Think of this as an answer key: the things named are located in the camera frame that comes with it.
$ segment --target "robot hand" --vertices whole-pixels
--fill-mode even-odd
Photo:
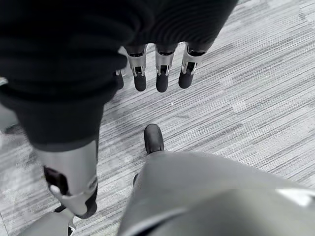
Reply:
[[[12,109],[42,161],[51,193],[73,214],[96,211],[103,106],[123,87],[127,50],[138,91],[156,45],[157,90],[186,42],[179,86],[188,88],[237,0],[11,0],[0,3],[0,102]]]

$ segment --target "striped carpet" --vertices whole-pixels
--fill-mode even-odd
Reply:
[[[125,87],[105,105],[99,210],[75,219],[75,235],[115,234],[145,160],[143,129],[152,122],[167,150],[219,154],[315,187],[314,1],[241,0],[186,90],[178,86],[183,49],[176,50],[167,92],[155,88],[149,45],[146,91],[137,92],[127,73]],[[14,133],[0,135],[1,236],[17,235],[58,205],[23,132]]]

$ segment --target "black knit fabric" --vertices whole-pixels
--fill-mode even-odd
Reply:
[[[235,0],[0,0],[0,102],[41,147],[98,133],[120,46],[213,41]]]

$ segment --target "floor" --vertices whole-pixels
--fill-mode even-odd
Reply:
[[[145,161],[144,127],[162,129],[171,151],[211,152],[315,187],[315,3],[241,0],[197,70],[178,86],[179,45],[166,93],[155,88],[155,54],[147,50],[148,87],[125,87],[105,105],[99,146],[98,212],[76,219],[77,236],[114,235]],[[0,135],[0,235],[17,235],[52,211],[39,161],[23,131]]]

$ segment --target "black sleeve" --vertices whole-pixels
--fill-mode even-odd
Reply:
[[[0,102],[34,146],[90,142],[126,66],[119,47],[153,20],[140,0],[1,0]]]

